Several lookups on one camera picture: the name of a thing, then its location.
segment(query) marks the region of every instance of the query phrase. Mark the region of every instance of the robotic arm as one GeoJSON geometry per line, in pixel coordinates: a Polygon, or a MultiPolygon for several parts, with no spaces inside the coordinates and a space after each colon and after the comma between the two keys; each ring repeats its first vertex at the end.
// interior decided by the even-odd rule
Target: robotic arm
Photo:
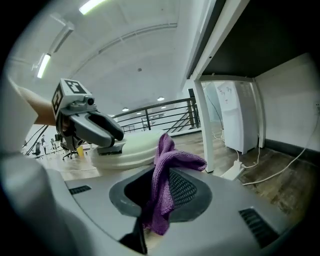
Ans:
{"type": "Polygon", "coordinates": [[[124,138],[121,127],[97,110],[92,94],[79,81],[62,78],[51,103],[57,132],[65,139],[61,145],[68,150],[74,151],[84,141],[110,148],[115,139],[124,138]],[[63,121],[69,124],[67,130],[63,121]]]}

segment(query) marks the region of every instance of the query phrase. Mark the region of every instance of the dark gray mesh panel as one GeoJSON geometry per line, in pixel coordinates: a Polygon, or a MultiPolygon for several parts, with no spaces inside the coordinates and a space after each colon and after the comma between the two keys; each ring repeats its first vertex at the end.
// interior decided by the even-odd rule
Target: dark gray mesh panel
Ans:
{"type": "Polygon", "coordinates": [[[196,186],[175,171],[169,172],[169,187],[175,209],[189,203],[197,193],[196,186]]]}

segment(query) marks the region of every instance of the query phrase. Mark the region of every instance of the wooden floor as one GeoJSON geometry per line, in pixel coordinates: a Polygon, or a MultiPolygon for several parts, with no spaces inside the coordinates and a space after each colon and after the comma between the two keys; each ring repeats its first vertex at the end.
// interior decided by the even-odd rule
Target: wooden floor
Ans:
{"type": "MultiPolygon", "coordinates": [[[[214,173],[220,176],[227,171],[238,158],[235,150],[225,147],[222,140],[213,141],[214,173]]],[[[174,138],[178,150],[191,152],[204,156],[202,134],[196,133],[174,138]]],[[[251,166],[257,161],[258,149],[253,149],[239,159],[246,166],[251,166]]],[[[239,181],[249,183],[262,180],[282,170],[293,157],[273,151],[268,148],[260,150],[259,164],[256,167],[246,169],[239,181]]],[[[39,160],[46,168],[61,172],[64,180],[85,179],[99,176],[98,171],[90,162],[90,152],[84,157],[73,156],[62,161],[62,153],[45,155],[39,160]]],[[[282,174],[257,185],[248,185],[247,188],[254,191],[260,197],[268,200],[284,212],[295,224],[302,219],[307,209],[310,198],[316,186],[316,174],[318,167],[301,160],[295,161],[282,174]]]]}

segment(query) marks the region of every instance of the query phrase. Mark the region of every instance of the power strip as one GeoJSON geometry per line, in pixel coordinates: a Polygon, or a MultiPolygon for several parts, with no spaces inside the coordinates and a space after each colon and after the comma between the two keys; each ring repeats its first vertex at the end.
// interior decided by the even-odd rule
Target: power strip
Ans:
{"type": "Polygon", "coordinates": [[[245,168],[242,167],[242,162],[235,160],[233,166],[220,177],[226,180],[234,181],[244,171],[244,169],[245,168]]]}

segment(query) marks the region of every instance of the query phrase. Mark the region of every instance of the purple microfiber towel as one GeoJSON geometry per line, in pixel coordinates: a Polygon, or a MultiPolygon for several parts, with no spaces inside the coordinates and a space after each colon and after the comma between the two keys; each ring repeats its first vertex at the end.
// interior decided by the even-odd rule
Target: purple microfiber towel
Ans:
{"type": "Polygon", "coordinates": [[[150,200],[143,209],[142,222],[144,227],[164,235],[169,228],[169,214],[175,208],[169,188],[169,168],[203,171],[207,162],[200,156],[176,150],[174,141],[165,133],[159,139],[154,164],[150,200]]]}

